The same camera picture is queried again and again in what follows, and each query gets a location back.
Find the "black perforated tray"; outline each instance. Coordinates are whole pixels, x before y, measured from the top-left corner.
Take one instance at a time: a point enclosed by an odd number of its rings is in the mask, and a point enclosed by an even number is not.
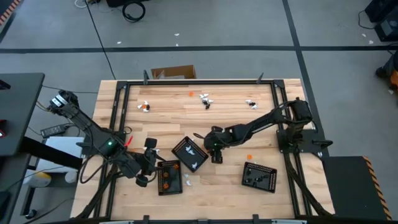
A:
[[[276,169],[245,162],[242,185],[275,193],[276,174]]]
[[[181,163],[180,161],[165,161],[158,162],[157,167],[157,186],[159,196],[172,195],[182,193],[182,178],[181,178]],[[164,184],[168,184],[169,187],[164,189]]]
[[[189,154],[185,149],[191,146],[195,155]],[[183,138],[172,150],[172,153],[181,160],[191,172],[195,172],[199,167],[209,158],[209,155],[205,153],[200,147],[195,144],[188,136]],[[192,164],[198,163],[196,169],[192,168]]]

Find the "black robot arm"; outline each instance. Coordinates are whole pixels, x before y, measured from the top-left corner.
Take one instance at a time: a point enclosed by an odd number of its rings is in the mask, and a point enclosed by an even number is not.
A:
[[[283,111],[288,108],[293,113],[293,119],[288,119]],[[211,155],[213,163],[223,163],[221,150],[238,146],[251,139],[252,135],[269,128],[275,124],[288,124],[286,129],[286,140],[291,144],[298,144],[302,141],[301,131],[303,127],[312,121],[312,115],[308,103],[300,99],[288,101],[274,108],[271,112],[261,116],[248,124],[237,124],[227,128],[213,126],[211,132],[204,139],[206,150]]]
[[[91,138],[91,147],[98,151],[108,163],[116,164],[121,173],[127,178],[137,178],[137,184],[145,187],[147,178],[155,172],[156,139],[147,139],[147,150],[144,154],[127,152],[124,140],[114,132],[98,126],[90,117],[79,109],[78,98],[70,91],[60,90],[58,95],[50,101],[47,108],[52,113],[64,116],[72,121],[79,129]]]

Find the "concrete floor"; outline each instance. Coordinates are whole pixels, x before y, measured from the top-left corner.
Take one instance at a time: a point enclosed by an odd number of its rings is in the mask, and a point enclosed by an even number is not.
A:
[[[73,2],[24,1],[0,49],[100,47],[87,9]],[[373,30],[357,25],[357,13],[369,2],[289,0],[300,45],[367,46],[369,40],[373,45],[386,45]],[[282,1],[151,0],[144,4],[147,14],[135,24],[126,22],[118,10],[110,11],[105,1],[90,7],[105,47],[293,46]],[[365,15],[362,22],[371,25]],[[121,52],[108,56],[118,79],[141,79],[143,69],[189,64],[195,66],[198,78],[257,78],[262,72],[264,78],[302,78],[294,51]],[[303,56],[326,138],[335,142],[329,147],[330,155],[368,156],[392,216],[398,220],[394,190],[398,184],[394,173],[397,99],[373,76],[390,55],[386,51],[314,51]],[[100,80],[112,79],[102,53],[0,54],[0,68],[2,73],[43,72],[45,85],[76,91],[96,91]],[[43,88],[39,100],[46,103],[55,93]],[[91,116],[96,95],[78,97],[83,111]],[[39,131],[64,122],[64,118],[35,110],[30,127]],[[26,135],[41,140],[29,130]],[[74,191],[41,189],[32,207],[46,211],[73,197]],[[37,200],[46,197],[53,200],[45,205]],[[24,222],[19,216],[21,203],[20,198],[11,223]],[[38,223],[66,220],[71,207],[72,202],[65,203]]]

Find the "wooden table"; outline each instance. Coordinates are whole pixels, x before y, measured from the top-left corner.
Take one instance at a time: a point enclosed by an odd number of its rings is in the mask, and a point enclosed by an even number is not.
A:
[[[305,98],[299,79],[284,81],[288,100],[294,100],[297,96]],[[101,82],[93,116],[100,126],[109,126],[115,88],[116,81]],[[203,93],[209,93],[209,99],[214,100],[209,110],[205,110],[199,98],[199,94]],[[122,92],[118,114],[121,114],[123,95]],[[245,103],[247,99],[255,101],[258,110],[251,110]],[[143,104],[144,100],[150,104],[149,113],[137,109],[137,105]],[[248,123],[273,108],[269,85],[133,86],[126,116],[126,126],[132,128],[134,136],[129,151],[142,152],[145,139],[156,138],[159,155],[166,160],[175,160],[177,158],[171,150],[185,136],[195,139],[201,146],[203,141],[192,133],[204,136],[213,125],[227,127]],[[273,126],[255,134],[243,145],[225,149],[222,164],[213,164],[209,158],[194,174],[183,166],[182,171],[189,174],[192,186],[187,186],[183,177],[182,194],[158,196],[157,181],[142,188],[135,184],[135,179],[118,179],[111,219],[142,220],[144,215],[150,215],[151,220],[252,219],[253,214],[258,214],[260,218],[293,218],[284,157],[278,150],[276,129],[277,126]],[[248,160],[248,154],[253,156],[252,162],[278,170],[274,194],[241,185],[243,164]],[[312,154],[300,156],[308,188],[326,210],[334,213],[321,160]],[[100,156],[92,158],[85,178],[102,161]],[[99,178],[97,174],[87,184],[78,184],[71,217],[78,215],[90,201],[98,188]],[[300,212],[304,214],[302,195],[297,186],[296,189]],[[101,215],[104,215],[107,196],[106,192]]]

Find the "wire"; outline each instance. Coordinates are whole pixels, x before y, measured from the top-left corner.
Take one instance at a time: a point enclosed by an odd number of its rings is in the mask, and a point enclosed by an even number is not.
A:
[[[362,27],[363,29],[374,29],[375,27],[365,27],[361,25],[361,13],[364,12],[365,10],[362,10],[361,12],[358,13],[358,25]]]
[[[45,86],[45,85],[42,85],[42,87],[50,88],[50,89],[53,89],[53,90],[65,90],[65,89],[55,88],[55,87]],[[98,92],[91,92],[91,91],[70,91],[70,92],[72,92],[72,93],[92,93],[92,94],[98,94]]]
[[[78,8],[80,8],[80,9],[84,9],[85,7],[87,7],[87,5],[85,5],[85,6],[79,6],[78,4],[77,4],[77,1],[79,1],[79,0],[76,0],[75,1],[75,6],[76,7],[78,7]]]
[[[51,168],[51,169],[42,169],[42,170],[37,171],[37,172],[35,172],[35,173],[33,173],[33,174],[27,175],[27,176],[25,176],[25,177],[19,179],[18,181],[15,181],[13,184],[11,184],[11,185],[6,189],[6,191],[8,191],[11,187],[13,187],[14,185],[18,184],[20,181],[24,180],[24,179],[27,178],[27,177],[30,177],[30,176],[32,176],[32,175],[35,175],[35,174],[37,174],[37,173],[39,173],[39,172],[43,172],[43,171],[46,171],[46,170],[54,170],[54,169],[58,169],[58,168],[62,168],[62,167],[64,167],[64,166],[53,167],[53,168]]]
[[[113,73],[111,62],[109,61],[109,58],[108,58],[108,55],[106,54],[104,45],[102,44],[102,40],[101,40],[100,34],[98,33],[97,27],[95,26],[93,15],[91,15],[90,7],[88,6],[87,0],[85,0],[85,3],[86,3],[86,6],[87,6],[88,13],[90,14],[91,21],[93,22],[93,26],[94,26],[95,32],[97,33],[99,43],[101,44],[102,51],[104,52],[106,60],[108,61],[109,69],[111,70],[113,78],[116,80],[116,77],[114,76],[114,73]]]
[[[59,206],[61,206],[63,203],[65,203],[65,202],[67,202],[67,201],[69,201],[69,200],[73,200],[73,199],[74,199],[74,198],[68,198],[68,199],[64,200],[63,202],[59,203],[57,206],[53,207],[53,209],[49,210],[48,212],[44,213],[44,214],[41,215],[41,216],[38,216],[37,218],[34,218],[34,219],[32,219],[32,220],[29,220],[28,222],[25,222],[24,224],[30,224],[30,223],[32,223],[32,222],[34,222],[34,221],[37,221],[37,220],[43,218],[44,216],[46,216],[46,215],[52,213],[52,212],[53,212],[54,210],[56,210]]]
[[[36,132],[35,130],[33,130],[31,127],[27,127],[27,128],[29,128],[31,131],[33,131],[35,134],[37,134],[38,136],[40,136],[40,137],[42,137],[42,135],[41,134],[39,134],[38,132]]]

